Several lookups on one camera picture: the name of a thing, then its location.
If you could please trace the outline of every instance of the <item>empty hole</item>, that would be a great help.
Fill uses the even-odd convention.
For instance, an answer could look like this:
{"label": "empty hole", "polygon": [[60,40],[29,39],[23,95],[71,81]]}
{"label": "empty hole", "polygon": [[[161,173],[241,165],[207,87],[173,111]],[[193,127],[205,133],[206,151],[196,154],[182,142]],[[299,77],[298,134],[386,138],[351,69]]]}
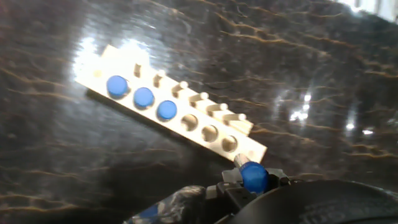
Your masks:
{"label": "empty hole", "polygon": [[198,119],[192,114],[187,114],[182,118],[181,126],[187,131],[193,131],[198,126]]}
{"label": "empty hole", "polygon": [[217,139],[217,135],[218,135],[218,131],[212,125],[204,127],[203,130],[201,131],[201,136],[202,136],[203,140],[205,140],[206,142],[215,141]]}
{"label": "empty hole", "polygon": [[235,137],[227,136],[222,142],[223,150],[226,152],[233,152],[238,147],[238,142]]}

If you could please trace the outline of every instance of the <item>table surface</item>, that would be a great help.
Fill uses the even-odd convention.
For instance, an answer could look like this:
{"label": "table surface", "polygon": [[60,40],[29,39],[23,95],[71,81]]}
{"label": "table surface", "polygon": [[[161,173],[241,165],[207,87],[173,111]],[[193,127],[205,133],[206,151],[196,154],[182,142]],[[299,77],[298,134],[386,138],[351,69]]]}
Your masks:
{"label": "table surface", "polygon": [[245,113],[266,167],[398,191],[395,24],[315,0],[2,0],[2,223],[120,223],[233,168],[75,83],[108,44]]}

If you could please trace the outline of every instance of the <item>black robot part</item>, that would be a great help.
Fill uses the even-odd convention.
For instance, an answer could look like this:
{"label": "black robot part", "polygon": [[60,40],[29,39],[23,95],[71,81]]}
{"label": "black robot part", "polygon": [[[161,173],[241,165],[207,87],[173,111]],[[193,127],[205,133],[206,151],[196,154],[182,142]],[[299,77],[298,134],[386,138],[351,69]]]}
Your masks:
{"label": "black robot part", "polygon": [[228,223],[395,224],[398,201],[378,189],[354,182],[299,182],[261,195]]}

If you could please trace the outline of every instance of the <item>marble table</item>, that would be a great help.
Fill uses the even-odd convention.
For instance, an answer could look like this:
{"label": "marble table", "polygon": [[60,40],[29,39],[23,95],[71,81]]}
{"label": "marble table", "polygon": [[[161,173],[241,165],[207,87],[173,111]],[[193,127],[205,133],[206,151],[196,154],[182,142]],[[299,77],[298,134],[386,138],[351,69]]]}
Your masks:
{"label": "marble table", "polygon": [[0,1],[0,223],[121,223],[226,159],[74,82],[111,44],[254,123],[262,164],[398,191],[398,27],[316,0]]}

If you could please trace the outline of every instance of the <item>blue cap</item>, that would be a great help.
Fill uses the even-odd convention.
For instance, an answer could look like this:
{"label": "blue cap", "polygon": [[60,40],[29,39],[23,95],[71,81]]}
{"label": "blue cap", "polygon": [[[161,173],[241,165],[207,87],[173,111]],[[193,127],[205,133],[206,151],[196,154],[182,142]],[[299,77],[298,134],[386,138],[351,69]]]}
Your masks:
{"label": "blue cap", "polygon": [[154,103],[154,94],[146,87],[139,88],[134,92],[134,103],[140,107],[147,107]]}
{"label": "blue cap", "polygon": [[127,93],[129,87],[127,81],[118,75],[112,76],[106,82],[106,88],[108,92],[113,97],[122,97]]}
{"label": "blue cap", "polygon": [[172,119],[177,114],[177,106],[170,100],[166,100],[160,103],[157,108],[157,115],[162,119]]}
{"label": "blue cap", "polygon": [[268,183],[268,172],[257,162],[245,163],[239,171],[243,179],[243,187],[250,192],[264,192]]}

